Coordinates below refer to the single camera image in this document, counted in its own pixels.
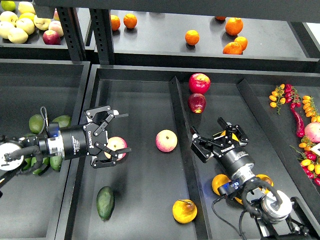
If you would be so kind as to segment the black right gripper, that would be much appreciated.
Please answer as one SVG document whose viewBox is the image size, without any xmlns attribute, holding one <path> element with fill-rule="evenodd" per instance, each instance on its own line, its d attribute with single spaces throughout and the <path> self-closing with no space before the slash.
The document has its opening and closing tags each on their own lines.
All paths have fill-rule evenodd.
<svg viewBox="0 0 320 240">
<path fill-rule="evenodd" d="M 222 135 L 206 138 L 201 136 L 196 128 L 192 126 L 190 128 L 192 135 L 191 150 L 203 163 L 215 158 L 230 179 L 250 179 L 254 177 L 252 168 L 255 165 L 255 161 L 243 147 L 249 142 L 245 132 L 238 124 L 232 125 L 222 117 L 217 119 L 217 123 L 222 127 L 223 131 L 233 131 L 239 141 L 225 142 L 224 139 L 226 144 L 232 145 L 223 148 L 225 144 L 223 143 Z"/>
</svg>

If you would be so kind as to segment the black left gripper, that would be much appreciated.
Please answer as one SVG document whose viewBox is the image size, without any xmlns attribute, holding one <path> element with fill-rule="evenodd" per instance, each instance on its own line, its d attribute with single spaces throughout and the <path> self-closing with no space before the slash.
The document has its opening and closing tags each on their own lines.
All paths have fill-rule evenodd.
<svg viewBox="0 0 320 240">
<path fill-rule="evenodd" d="M 93 168 L 114 167 L 120 156 L 131 152 L 130 147 L 112 150 L 107 147 L 107 126 L 113 119 L 128 117 L 128 113 L 119 113 L 109 105 L 84 111 L 87 124 L 63 127 L 60 135 L 63 142 L 64 157 L 67 160 L 92 156 Z"/>
</svg>

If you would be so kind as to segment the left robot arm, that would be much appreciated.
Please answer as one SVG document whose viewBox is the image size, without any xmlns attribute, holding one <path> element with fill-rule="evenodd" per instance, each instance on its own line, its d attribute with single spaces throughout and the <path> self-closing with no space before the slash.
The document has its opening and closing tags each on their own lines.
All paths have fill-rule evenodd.
<svg viewBox="0 0 320 240">
<path fill-rule="evenodd" d="M 113 119 L 128 117 L 109 105 L 85 110 L 86 123 L 68 127 L 50 123 L 44 106 L 40 112 L 43 123 L 40 134 L 12 139 L 1 136 L 0 168 L 5 172 L 0 178 L 2 187 L 14 176 L 43 170 L 46 157 L 71 160 L 90 156 L 90 165 L 98 169 L 115 166 L 124 154 L 131 152 L 130 147 L 116 150 L 108 147 L 107 126 Z"/>
</svg>

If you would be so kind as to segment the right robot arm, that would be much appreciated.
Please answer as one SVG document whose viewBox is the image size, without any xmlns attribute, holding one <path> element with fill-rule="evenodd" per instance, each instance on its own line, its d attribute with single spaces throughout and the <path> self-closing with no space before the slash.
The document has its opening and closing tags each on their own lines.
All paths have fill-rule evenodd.
<svg viewBox="0 0 320 240">
<path fill-rule="evenodd" d="M 318 240 L 320 232 L 315 229 L 310 216 L 297 197 L 288 197 L 277 190 L 271 180 L 254 174 L 255 162 L 245 150 L 249 139 L 242 128 L 217 119 L 222 131 L 212 138 L 200 135 L 194 126 L 191 132 L 191 150 L 206 163 L 215 159 L 225 172 L 218 182 L 218 198 L 214 206 L 223 199 L 238 200 L 242 205 L 238 227 L 239 236 L 246 239 L 242 222 L 245 213 L 254 219 L 262 240 Z"/>
</svg>

